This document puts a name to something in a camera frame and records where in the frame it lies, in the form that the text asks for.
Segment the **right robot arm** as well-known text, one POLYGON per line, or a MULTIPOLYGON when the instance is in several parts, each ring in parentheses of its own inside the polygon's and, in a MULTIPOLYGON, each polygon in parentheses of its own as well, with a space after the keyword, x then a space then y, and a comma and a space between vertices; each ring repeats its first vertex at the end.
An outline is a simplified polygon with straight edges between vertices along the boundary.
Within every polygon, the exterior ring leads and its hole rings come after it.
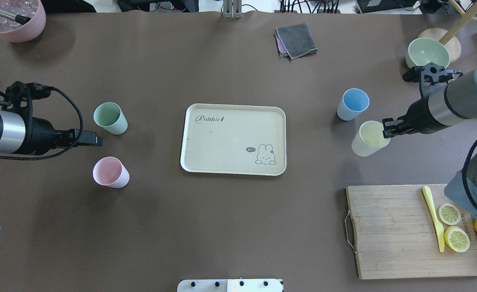
MULTIPOLYGON (((461 122, 477 120, 477 68, 462 73, 428 63, 403 74, 403 80, 419 84, 420 99, 405 115, 383 119, 383 136, 432 134, 461 122)), ((448 183, 444 194, 477 218, 477 135, 463 167, 448 183)))

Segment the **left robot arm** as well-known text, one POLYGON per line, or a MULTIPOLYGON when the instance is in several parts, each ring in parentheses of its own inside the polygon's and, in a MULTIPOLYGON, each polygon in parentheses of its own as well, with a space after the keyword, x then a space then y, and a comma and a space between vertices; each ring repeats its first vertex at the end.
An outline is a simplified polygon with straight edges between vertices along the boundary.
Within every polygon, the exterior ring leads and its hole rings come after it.
POLYGON ((77 146, 102 146, 97 133, 84 130, 81 112, 68 97, 78 114, 79 129, 57 131, 49 121, 33 116, 33 101, 48 98, 52 91, 59 89, 20 81, 0 91, 0 159, 37 161, 49 159, 47 152, 56 148, 64 154, 77 146))

